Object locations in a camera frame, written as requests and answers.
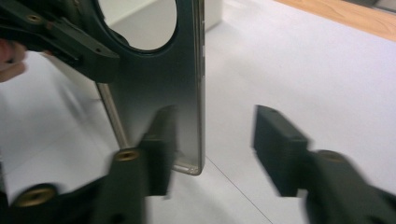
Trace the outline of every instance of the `wooden surface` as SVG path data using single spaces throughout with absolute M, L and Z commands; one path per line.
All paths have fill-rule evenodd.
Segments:
M 396 41 L 396 15 L 341 0 L 276 1 Z

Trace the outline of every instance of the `finger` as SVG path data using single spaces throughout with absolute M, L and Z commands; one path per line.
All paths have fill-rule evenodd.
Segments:
M 26 69 L 26 65 L 24 63 L 16 63 L 5 71 L 0 72 L 0 83 L 8 81 L 17 75 L 22 74 Z
M 18 42 L 0 39 L 0 63 L 19 63 L 26 57 L 26 47 Z
M 0 63 L 0 72 L 6 71 L 8 68 L 14 66 L 15 63 Z
M 14 57 L 14 48 L 5 39 L 0 39 L 0 63 L 5 63 L 6 61 Z
M 14 57 L 12 58 L 13 63 L 20 63 L 26 58 L 26 47 L 20 43 L 13 42 L 14 45 Z

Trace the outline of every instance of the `smartphone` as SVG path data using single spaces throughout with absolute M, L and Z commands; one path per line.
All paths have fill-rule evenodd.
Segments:
M 141 50 L 104 22 L 97 0 L 81 1 L 90 35 L 120 55 L 115 81 L 97 84 L 120 148 L 134 147 L 156 111 L 177 109 L 175 170 L 199 175 L 205 164 L 204 0 L 176 0 L 177 24 L 162 47 Z

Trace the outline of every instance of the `brass screw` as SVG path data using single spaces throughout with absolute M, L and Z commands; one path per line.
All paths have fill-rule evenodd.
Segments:
M 33 22 L 41 22 L 41 17 L 37 16 L 37 15 L 27 15 L 26 18 L 29 21 L 33 21 Z
M 53 189 L 33 189 L 25 192 L 16 202 L 18 207 L 28 207 L 45 203 L 55 196 Z
M 132 161 L 139 157 L 139 153 L 134 150 L 119 152 L 116 156 L 117 161 Z

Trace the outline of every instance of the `circular hole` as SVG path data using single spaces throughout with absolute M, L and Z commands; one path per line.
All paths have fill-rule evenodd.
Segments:
M 110 223 L 112 224 L 120 224 L 125 220 L 125 216 L 123 214 L 114 214 L 110 218 Z
M 131 161 L 139 157 L 139 153 L 136 151 L 123 151 L 117 154 L 117 161 Z
M 42 204 L 55 196 L 53 189 L 33 189 L 25 192 L 17 202 L 19 207 Z
M 379 217 L 369 217 L 369 219 L 370 219 L 370 221 L 373 223 L 373 224 L 386 224 L 386 222 L 385 221 L 383 221 L 381 218 L 379 218 Z
M 135 49 L 153 50 L 165 45 L 177 25 L 175 0 L 130 0 L 117 4 L 99 0 L 107 26 Z
M 27 19 L 29 21 L 35 21 L 35 22 L 41 21 L 41 18 L 37 15 L 27 15 Z

